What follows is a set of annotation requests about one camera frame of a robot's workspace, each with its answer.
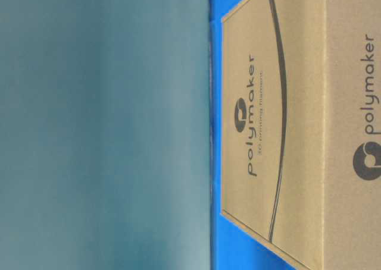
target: gray-blue surface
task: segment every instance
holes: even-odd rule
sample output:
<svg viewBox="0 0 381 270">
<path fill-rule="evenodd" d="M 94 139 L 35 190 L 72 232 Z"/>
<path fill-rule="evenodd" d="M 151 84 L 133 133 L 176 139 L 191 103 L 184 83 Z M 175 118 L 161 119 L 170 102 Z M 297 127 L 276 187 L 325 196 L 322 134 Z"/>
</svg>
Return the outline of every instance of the gray-blue surface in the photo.
<svg viewBox="0 0 381 270">
<path fill-rule="evenodd" d="M 0 0 L 0 269 L 209 269 L 208 0 Z"/>
</svg>

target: logo icon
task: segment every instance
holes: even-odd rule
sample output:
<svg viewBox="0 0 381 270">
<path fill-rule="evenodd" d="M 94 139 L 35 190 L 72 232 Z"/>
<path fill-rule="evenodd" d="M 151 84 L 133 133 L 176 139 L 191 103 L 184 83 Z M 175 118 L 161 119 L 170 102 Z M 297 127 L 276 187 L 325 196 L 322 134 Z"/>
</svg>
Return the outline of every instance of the logo icon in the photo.
<svg viewBox="0 0 381 270">
<path fill-rule="evenodd" d="M 376 142 L 360 145 L 353 157 L 353 167 L 363 180 L 371 181 L 381 176 L 381 146 Z"/>
<path fill-rule="evenodd" d="M 246 124 L 247 110 L 245 101 L 239 98 L 234 110 L 234 122 L 238 132 L 243 132 Z"/>
</svg>

